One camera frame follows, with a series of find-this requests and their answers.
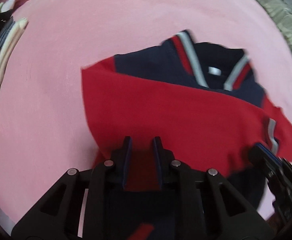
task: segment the pink table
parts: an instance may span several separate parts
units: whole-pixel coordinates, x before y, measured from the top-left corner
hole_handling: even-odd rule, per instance
[[[180,30],[246,48],[257,80],[292,122],[292,55],[255,0],[30,0],[30,23],[0,91],[0,208],[15,222],[68,169],[91,167],[80,69]],[[271,198],[261,213],[271,213]]]

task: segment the pink tablecloth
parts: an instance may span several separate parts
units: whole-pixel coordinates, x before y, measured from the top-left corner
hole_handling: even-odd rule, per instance
[[[15,222],[68,168],[91,167],[80,68],[110,55],[185,28],[198,42],[246,48],[292,122],[292,55],[255,0],[30,0],[14,17],[29,19],[0,91],[0,208]]]

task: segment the silver bolt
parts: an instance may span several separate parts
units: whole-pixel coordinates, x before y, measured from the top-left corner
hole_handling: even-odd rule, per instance
[[[114,164],[114,162],[112,160],[106,160],[106,161],[104,161],[104,165],[106,167],[111,167],[111,166],[113,166],[113,164]]]
[[[172,164],[174,167],[178,167],[178,166],[181,165],[181,162],[180,162],[179,160],[173,160],[173,161],[171,162],[171,164]]]
[[[74,168],[71,168],[67,171],[67,174],[70,176],[75,175],[76,173],[77,173],[77,170]]]
[[[215,176],[215,175],[218,174],[218,171],[216,171],[215,169],[209,169],[209,170],[208,170],[208,173],[209,173],[209,175],[211,175],[211,176]]]

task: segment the white tag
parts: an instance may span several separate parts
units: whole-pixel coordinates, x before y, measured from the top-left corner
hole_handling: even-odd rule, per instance
[[[212,74],[212,75],[220,76],[221,70],[219,68],[215,68],[215,67],[208,67],[208,73]]]

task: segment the white stripe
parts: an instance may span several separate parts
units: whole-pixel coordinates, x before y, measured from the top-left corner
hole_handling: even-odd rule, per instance
[[[208,87],[207,82],[204,78],[204,74],[202,72],[197,54],[193,48],[193,44],[190,38],[184,32],[177,33],[177,36],[180,38],[184,46],[191,68],[193,69],[193,75],[195,76],[197,83],[203,87]]]
[[[249,61],[248,57],[244,55],[233,67],[233,71],[230,73],[229,77],[227,78],[226,82],[224,83],[224,89],[228,91],[233,91],[233,84],[238,78],[239,74],[241,73],[244,66]]]
[[[278,152],[278,143],[276,142],[273,133],[275,131],[275,126],[276,126],[276,121],[274,119],[269,118],[269,123],[268,123],[268,136],[270,138],[270,142],[272,144],[271,146],[271,152],[273,154],[277,154]]]

